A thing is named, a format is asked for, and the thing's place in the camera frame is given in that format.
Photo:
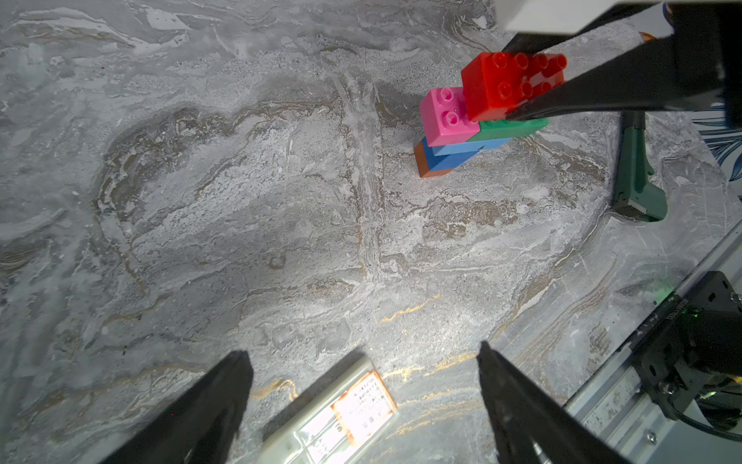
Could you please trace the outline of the dark green plastic piece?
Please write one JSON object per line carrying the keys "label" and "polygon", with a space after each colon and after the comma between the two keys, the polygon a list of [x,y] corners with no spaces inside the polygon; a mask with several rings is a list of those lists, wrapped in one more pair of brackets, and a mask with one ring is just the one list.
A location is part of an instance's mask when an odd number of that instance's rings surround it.
{"label": "dark green plastic piece", "polygon": [[647,158],[645,112],[623,112],[612,202],[617,214],[639,222],[660,222],[666,218],[667,196],[650,183],[654,173]]}

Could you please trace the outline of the aluminium front rail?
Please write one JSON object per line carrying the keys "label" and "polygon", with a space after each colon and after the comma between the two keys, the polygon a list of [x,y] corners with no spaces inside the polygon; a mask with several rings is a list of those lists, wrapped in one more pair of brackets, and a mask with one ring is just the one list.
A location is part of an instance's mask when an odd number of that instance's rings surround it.
{"label": "aluminium front rail", "polygon": [[529,299],[524,328],[502,344],[583,427],[636,463],[672,445],[712,444],[696,400],[667,418],[642,387],[634,348],[707,272],[741,297],[741,226],[610,222],[552,270]]}

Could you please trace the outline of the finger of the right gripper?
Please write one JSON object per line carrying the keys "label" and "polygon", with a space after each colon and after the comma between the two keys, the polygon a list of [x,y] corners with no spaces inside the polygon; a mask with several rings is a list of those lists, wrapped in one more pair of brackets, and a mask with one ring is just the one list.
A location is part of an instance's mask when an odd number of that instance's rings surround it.
{"label": "finger of the right gripper", "polygon": [[687,111],[722,99],[725,33],[679,31],[650,41],[509,112],[527,121],[580,112]]}

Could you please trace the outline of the pink square lego brick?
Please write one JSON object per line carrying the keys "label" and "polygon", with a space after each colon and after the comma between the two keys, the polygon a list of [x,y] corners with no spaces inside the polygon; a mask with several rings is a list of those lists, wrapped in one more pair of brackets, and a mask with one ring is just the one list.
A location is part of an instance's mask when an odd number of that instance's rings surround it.
{"label": "pink square lego brick", "polygon": [[425,137],[431,147],[468,142],[480,132],[467,114],[462,87],[434,88],[420,106]]}

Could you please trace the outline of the green long lego brick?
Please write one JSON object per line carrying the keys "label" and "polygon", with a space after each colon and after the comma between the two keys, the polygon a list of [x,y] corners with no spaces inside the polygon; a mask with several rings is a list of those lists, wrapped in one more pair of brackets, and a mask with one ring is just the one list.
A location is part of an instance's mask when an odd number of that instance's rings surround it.
{"label": "green long lego brick", "polygon": [[469,142],[525,137],[546,128],[548,125],[548,118],[529,121],[482,121],[479,123],[479,132],[470,138]]}

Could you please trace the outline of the orange square lego brick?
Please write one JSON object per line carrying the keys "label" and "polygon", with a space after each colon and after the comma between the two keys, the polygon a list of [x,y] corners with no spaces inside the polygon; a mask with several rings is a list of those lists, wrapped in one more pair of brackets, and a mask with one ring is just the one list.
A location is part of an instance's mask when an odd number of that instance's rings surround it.
{"label": "orange square lego brick", "polygon": [[453,155],[437,157],[433,155],[426,139],[417,143],[414,149],[417,171],[422,179],[440,177],[446,175],[457,164],[457,157]]}

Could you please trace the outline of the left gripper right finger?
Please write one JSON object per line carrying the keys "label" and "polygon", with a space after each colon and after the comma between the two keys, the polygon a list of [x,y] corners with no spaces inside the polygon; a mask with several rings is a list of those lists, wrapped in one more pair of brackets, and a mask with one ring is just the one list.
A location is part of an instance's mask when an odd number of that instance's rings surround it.
{"label": "left gripper right finger", "polygon": [[625,463],[488,342],[477,355],[479,383],[500,463]]}

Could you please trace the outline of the white eraser with orange label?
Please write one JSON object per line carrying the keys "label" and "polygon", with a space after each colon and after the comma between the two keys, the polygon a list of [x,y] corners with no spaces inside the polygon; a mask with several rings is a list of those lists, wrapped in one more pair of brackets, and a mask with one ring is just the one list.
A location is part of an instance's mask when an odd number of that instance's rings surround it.
{"label": "white eraser with orange label", "polygon": [[380,373],[362,356],[263,445],[260,463],[354,463],[397,416]]}

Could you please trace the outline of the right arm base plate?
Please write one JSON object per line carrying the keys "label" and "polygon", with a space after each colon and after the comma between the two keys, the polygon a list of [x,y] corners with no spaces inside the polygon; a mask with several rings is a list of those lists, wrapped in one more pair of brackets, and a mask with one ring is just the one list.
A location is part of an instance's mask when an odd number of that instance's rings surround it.
{"label": "right arm base plate", "polygon": [[661,305],[664,318],[634,348],[642,387],[678,420],[714,375],[741,375],[741,300],[726,275],[711,271]]}

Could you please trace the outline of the light blue long lego brick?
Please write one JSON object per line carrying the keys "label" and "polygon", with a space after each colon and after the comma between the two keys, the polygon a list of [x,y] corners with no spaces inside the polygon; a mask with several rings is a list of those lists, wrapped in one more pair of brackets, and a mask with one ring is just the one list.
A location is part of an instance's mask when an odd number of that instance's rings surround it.
{"label": "light blue long lego brick", "polygon": [[494,150],[508,143],[510,137],[500,139],[487,139],[468,141],[450,145],[430,147],[432,154],[436,157],[451,156],[465,153],[478,153],[482,150]]}

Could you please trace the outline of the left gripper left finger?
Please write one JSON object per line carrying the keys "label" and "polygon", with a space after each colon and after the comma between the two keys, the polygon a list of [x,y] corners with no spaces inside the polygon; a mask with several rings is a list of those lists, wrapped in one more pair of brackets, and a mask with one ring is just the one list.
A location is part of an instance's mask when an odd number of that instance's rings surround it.
{"label": "left gripper left finger", "polygon": [[230,352],[105,463],[224,463],[253,380],[249,355]]}

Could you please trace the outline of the red long lego brick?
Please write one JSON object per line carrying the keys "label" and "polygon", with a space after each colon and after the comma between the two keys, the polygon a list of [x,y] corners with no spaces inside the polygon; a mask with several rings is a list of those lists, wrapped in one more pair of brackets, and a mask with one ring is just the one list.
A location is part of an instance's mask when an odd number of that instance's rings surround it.
{"label": "red long lego brick", "polygon": [[516,108],[564,84],[562,54],[483,52],[461,71],[471,121],[504,120]]}

